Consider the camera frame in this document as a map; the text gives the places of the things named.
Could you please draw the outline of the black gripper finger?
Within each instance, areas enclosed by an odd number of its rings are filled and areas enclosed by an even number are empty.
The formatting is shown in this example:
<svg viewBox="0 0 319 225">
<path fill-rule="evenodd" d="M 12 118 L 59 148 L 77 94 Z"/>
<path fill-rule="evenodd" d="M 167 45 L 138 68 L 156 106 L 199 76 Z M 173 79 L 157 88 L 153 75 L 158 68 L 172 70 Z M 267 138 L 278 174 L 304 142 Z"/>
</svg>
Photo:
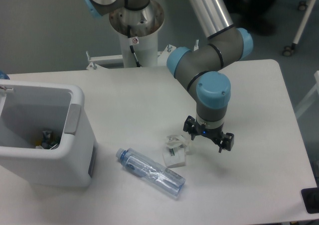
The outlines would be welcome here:
<svg viewBox="0 0 319 225">
<path fill-rule="evenodd" d="M 216 144 L 219 146 L 218 152 L 221 153 L 222 150 L 231 151 L 234 145 L 234 134 L 233 133 L 221 133 L 221 135 L 215 140 Z"/>
<path fill-rule="evenodd" d="M 184 122 L 183 131 L 190 135 L 190 139 L 194 140 L 197 136 L 196 120 L 192 116 L 188 116 Z"/>
</svg>

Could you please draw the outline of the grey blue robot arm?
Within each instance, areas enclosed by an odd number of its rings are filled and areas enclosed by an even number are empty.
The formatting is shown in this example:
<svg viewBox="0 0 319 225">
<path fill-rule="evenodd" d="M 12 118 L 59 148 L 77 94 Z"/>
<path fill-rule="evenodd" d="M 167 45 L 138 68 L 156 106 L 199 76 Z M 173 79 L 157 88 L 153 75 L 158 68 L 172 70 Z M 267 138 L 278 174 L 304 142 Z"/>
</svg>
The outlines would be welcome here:
<svg viewBox="0 0 319 225">
<path fill-rule="evenodd" d="M 155 0 L 84 1 L 93 16 L 108 15 L 119 36 L 126 68 L 159 64 L 157 33 L 164 22 L 159 3 Z M 220 150 L 229 151 L 234 135 L 222 129 L 231 85 L 220 70 L 251 53 L 252 37 L 247 30 L 234 26 L 223 0 L 189 1 L 207 44 L 195 50 L 179 47 L 166 60 L 173 77 L 196 102 L 196 117 L 189 116 L 183 130 L 192 138 L 206 137 Z"/>
</svg>

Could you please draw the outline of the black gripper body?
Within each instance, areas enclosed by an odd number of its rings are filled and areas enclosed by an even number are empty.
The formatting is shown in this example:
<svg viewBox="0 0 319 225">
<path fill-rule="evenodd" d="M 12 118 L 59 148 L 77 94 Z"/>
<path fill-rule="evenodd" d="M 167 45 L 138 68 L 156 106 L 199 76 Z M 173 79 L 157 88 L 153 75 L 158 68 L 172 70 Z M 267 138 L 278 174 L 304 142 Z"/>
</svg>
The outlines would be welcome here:
<svg viewBox="0 0 319 225">
<path fill-rule="evenodd" d="M 196 121 L 194 126 L 195 131 L 194 131 L 193 139 L 195 139 L 196 136 L 203 136 L 212 140 L 213 142 L 220 142 L 223 137 L 223 132 L 222 132 L 223 125 L 224 123 L 222 123 L 218 127 L 211 128 L 210 125 L 205 125 L 203 123 L 199 124 Z"/>
</svg>

